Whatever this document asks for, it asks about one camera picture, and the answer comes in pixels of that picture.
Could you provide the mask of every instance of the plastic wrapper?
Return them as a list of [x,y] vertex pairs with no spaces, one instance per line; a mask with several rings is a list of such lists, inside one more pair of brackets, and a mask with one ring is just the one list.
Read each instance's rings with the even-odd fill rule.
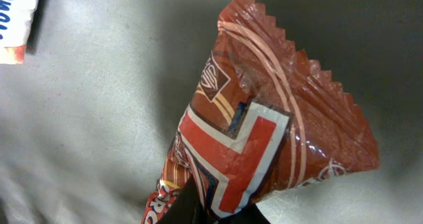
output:
[[330,71],[295,50],[263,4],[233,0],[217,27],[167,157],[192,173],[211,218],[273,190],[378,167],[360,107]]
[[0,0],[0,63],[24,61],[38,0]]

